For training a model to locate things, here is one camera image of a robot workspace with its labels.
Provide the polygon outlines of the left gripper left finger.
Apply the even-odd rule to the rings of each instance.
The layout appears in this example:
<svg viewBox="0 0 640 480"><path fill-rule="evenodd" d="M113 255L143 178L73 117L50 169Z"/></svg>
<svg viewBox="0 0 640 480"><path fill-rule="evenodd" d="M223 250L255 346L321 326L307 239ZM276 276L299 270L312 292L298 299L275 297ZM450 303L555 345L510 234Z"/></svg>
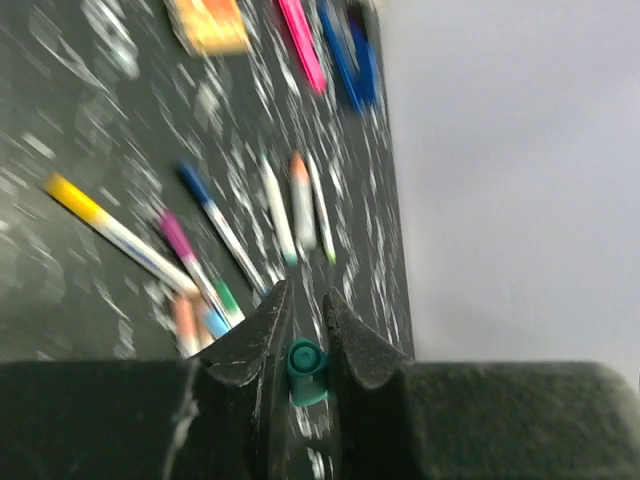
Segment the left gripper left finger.
<svg viewBox="0 0 640 480"><path fill-rule="evenodd" d="M198 479L282 479L288 432L286 357L292 289L278 282L201 357L192 472Z"/></svg>

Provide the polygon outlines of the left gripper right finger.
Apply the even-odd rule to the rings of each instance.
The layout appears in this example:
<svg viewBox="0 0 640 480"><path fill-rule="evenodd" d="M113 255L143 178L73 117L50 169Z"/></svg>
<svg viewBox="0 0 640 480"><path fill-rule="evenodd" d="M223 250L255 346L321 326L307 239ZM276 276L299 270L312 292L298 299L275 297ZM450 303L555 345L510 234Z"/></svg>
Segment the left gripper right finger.
<svg viewBox="0 0 640 480"><path fill-rule="evenodd" d="M408 356L365 324L330 289L323 319L328 339L329 408L338 479L399 479L408 417L402 380Z"/></svg>

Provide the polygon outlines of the teal marker cap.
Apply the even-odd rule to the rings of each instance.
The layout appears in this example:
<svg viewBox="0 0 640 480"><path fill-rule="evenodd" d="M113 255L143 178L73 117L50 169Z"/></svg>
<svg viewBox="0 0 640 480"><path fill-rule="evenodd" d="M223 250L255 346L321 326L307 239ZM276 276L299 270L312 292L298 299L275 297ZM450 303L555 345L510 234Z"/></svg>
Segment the teal marker cap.
<svg viewBox="0 0 640 480"><path fill-rule="evenodd" d="M297 338L287 355L287 375L291 402L309 407L323 401L328 393L328 359L325 352L306 338Z"/></svg>

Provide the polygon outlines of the orange highlighter marker body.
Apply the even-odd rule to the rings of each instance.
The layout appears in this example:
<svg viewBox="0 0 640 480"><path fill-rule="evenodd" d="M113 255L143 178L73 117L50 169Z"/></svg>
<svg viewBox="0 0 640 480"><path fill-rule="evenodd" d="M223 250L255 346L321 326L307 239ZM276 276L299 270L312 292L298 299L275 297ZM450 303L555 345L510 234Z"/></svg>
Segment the orange highlighter marker body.
<svg viewBox="0 0 640 480"><path fill-rule="evenodd" d="M290 163L290 185L294 231L303 250L317 245L315 215L309 173L299 152L293 153Z"/></svg>

